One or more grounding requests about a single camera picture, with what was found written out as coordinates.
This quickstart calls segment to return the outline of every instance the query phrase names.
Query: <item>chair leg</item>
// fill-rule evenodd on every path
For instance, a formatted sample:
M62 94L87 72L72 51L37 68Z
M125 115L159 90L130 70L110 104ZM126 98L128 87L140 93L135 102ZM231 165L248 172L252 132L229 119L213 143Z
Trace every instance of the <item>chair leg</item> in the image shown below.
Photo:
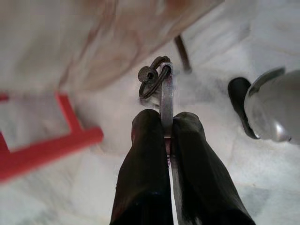
M191 73L192 72L192 68L191 65L189 63L189 59L188 59L188 53L186 51L186 48L184 46L183 40L181 35L178 35L174 38L175 44L177 46L182 64L183 64L183 69L186 73Z

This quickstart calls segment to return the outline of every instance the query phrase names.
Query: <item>white marble floor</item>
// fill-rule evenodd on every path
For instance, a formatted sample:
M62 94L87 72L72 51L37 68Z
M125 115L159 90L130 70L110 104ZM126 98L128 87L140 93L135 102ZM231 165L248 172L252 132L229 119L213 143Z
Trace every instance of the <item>white marble floor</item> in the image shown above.
M170 42L113 85L73 96L82 124L103 129L103 143L2 185L0 225L109 224L131 122L145 108L137 72L159 55L174 63L175 113L199 116L256 224L300 224L299 146L249 139L227 94L234 77L254 81L275 67L300 68L299 21L299 0L225 0L183 33L192 74L184 74ZM10 147L63 134L62 121L51 96L0 105Z

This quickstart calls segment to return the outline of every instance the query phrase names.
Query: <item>red plastic frame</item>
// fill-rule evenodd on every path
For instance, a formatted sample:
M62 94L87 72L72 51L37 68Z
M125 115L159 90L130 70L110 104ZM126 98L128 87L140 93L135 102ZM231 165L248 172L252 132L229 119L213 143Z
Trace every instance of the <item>red plastic frame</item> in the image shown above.
M84 147L103 140L101 128L83 130L73 112L66 95L57 94L63 115L71 133L59 138L43 141L10 152L0 132L0 182L24 174L55 159L80 151ZM8 96L0 94L0 101L8 101Z

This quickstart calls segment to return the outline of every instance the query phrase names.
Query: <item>marble floor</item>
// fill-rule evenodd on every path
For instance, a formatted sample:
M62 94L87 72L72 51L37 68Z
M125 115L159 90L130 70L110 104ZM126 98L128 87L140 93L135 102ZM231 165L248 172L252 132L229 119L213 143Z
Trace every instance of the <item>marble floor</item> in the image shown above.
M299 0L225 0L183 33L191 74L170 42L111 86L72 96L83 126L101 126L104 141L1 185L0 225L109 224L131 122L146 108L137 72L159 55L174 63L175 113L199 116L256 224L300 224L299 146L249 139L227 94L234 77L300 68L299 21ZM1 104L0 128L11 148L68 132L50 95Z

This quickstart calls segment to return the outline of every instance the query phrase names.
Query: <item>black rubber part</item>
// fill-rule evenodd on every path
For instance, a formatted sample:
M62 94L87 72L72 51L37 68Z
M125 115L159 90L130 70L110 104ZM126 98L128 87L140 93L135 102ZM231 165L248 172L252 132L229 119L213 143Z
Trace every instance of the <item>black rubber part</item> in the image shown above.
M170 160L179 225L255 225L195 114L174 117Z
M171 187L160 115L141 111L120 168L110 225L173 225Z
M240 117L245 133L253 139L258 139L249 125L244 109L245 97L250 86L251 83L246 78L234 78L228 84L228 94L235 112Z

